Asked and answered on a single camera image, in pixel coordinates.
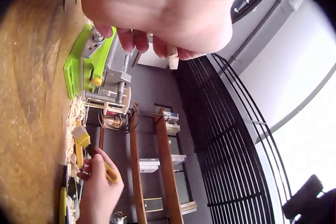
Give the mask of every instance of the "bolt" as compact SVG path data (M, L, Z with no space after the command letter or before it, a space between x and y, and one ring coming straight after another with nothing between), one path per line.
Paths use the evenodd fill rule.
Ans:
M95 32L95 34L92 36L92 39L96 42L102 42L104 36L100 32Z
M125 59L124 59L124 67L123 72L126 72L129 62L129 54L126 53ZM117 103L121 104L123 101L123 95L124 95L124 88L125 88L125 82L119 81L118 82L118 88L117 88Z

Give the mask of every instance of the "yellow handle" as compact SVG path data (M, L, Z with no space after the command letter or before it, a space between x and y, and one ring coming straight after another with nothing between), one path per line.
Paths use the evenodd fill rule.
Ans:
M106 178L108 181L111 183L117 183L118 182L118 176L115 174L115 172L112 170L112 168L106 163L105 163L105 168L106 168Z

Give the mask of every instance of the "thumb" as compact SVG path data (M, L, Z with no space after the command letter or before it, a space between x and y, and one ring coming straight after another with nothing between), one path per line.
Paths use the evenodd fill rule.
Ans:
M92 159L91 177L97 180L105 179L105 173L104 159L100 154L96 154Z

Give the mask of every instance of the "shelf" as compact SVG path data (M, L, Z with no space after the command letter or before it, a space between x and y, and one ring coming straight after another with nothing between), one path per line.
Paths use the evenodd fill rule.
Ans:
M163 108L159 110L158 114L163 114ZM163 116L155 115L154 119L160 166L166 195L165 205L168 209L169 221L174 224L184 224L174 176L174 166L170 154L166 122Z
M141 184L139 152L138 152L138 134L135 128L138 123L138 114L132 109L132 117L130 120L130 142L131 142L131 169L134 192L134 203L137 211L137 219L139 224L147 224L147 217L144 206L144 195Z

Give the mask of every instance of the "white wall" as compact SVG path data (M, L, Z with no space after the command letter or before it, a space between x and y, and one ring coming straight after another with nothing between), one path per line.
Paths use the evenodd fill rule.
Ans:
M335 61L335 32L319 6L305 0L240 79L271 128L312 93Z
M336 187L336 73L328 80L321 91L289 122L273 133L279 149L292 194L295 194L312 175L316 174L324 185L324 192ZM264 151L261 142L256 144L261 161ZM276 166L271 158L273 168ZM276 223L282 223L281 208L286 199L282 193L280 177L276 178L282 204L266 162L262 162L267 185L271 193Z

